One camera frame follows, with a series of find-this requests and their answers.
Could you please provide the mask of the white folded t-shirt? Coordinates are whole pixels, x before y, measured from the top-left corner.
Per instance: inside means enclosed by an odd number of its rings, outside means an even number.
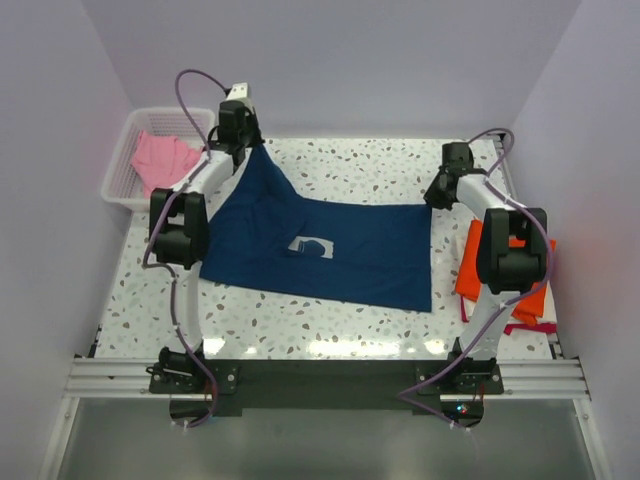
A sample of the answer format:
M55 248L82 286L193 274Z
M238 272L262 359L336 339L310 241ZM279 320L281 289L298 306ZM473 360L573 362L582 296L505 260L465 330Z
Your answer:
M454 247L459 263L458 276L455 284L455 293L459 298L474 302L473 311L476 306L477 295L480 290L480 282L473 271L474 264L472 258L464 259L467 244L467 236L456 235L454 237ZM551 288L546 286L535 295L525 298L518 303L511 314L511 318L520 319L529 324L539 322L557 323L555 304Z

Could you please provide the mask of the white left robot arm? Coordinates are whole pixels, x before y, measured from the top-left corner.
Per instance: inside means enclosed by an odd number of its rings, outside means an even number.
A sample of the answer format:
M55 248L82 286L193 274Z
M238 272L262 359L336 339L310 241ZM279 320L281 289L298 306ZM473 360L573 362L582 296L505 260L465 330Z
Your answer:
M155 189L150 197L149 240L143 267L162 268L170 277L170 339L166 347L196 353L203 336L198 313L200 268L209 248L209 198L231 179L246 150L262 142L248 96L232 95L220 103L218 123L204 140L198 163L174 186Z

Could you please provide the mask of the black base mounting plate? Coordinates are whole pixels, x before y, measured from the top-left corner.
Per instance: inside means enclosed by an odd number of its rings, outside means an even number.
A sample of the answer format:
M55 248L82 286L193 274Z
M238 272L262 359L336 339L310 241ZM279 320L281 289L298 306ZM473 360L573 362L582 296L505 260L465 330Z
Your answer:
M206 360L164 351L147 367L149 391L169 395L179 421L239 417L251 409L409 410L466 426L483 417L487 395L504 393L499 365L445 360Z

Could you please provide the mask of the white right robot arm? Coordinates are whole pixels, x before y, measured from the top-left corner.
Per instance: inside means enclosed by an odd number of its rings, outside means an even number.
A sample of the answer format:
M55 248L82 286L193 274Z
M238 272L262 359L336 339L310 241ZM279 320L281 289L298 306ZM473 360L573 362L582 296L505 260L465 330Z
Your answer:
M476 255L481 289L445 369L448 386L466 393L481 380L476 362L496 359L500 337L517 303L548 282L553 248L547 214L541 208L523 206L495 187L489 173L474 165L466 142L442 147L441 165L424 199L438 210L460 203L482 221Z

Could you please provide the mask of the navy blue printed t-shirt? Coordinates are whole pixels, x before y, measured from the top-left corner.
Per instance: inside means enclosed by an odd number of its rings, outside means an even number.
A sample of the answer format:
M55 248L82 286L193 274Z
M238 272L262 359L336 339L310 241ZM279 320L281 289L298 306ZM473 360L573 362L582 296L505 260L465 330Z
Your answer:
M426 205L356 205L298 194L254 149L209 222L203 280L269 292L429 312Z

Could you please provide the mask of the orange folded t-shirt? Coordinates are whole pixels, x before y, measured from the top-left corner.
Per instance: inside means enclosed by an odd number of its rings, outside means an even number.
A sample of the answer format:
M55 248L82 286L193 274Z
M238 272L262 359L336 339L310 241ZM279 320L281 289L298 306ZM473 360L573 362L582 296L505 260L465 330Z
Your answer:
M468 323L474 311L481 290L481 282L476 272L476 259L481 238L482 222L473 219L466 239L456 237L460 265L455 284L455 292L461 298L461 316ZM525 330L544 334L557 332L557 316L550 286L545 286L534 295L521 300L511 314L504 328L510 335L515 330Z

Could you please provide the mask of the pink t-shirt in basket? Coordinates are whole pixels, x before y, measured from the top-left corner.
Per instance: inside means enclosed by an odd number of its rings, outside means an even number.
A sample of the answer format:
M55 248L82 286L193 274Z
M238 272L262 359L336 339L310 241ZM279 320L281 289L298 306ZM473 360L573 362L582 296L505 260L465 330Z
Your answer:
M156 188L169 188L181 181L199 162L201 151L177 136L138 135L131 165L141 179L143 195L149 198Z

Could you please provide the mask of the aluminium frame rail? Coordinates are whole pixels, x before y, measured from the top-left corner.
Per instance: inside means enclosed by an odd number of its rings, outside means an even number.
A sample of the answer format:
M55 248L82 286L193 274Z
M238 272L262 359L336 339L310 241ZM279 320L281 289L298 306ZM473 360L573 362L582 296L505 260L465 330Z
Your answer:
M505 397L513 399L589 400L589 389L579 359L565 359L559 341L551 335L544 343L552 359L500 360Z

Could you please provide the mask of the white plastic basket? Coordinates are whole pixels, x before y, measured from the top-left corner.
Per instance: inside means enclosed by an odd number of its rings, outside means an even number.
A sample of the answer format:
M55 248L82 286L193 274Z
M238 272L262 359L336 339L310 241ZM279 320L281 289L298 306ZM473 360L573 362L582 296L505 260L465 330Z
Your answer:
M134 212L146 211L156 188L186 178L200 160L215 114L195 108L185 115L176 107L132 111L121 130L104 177L101 196Z

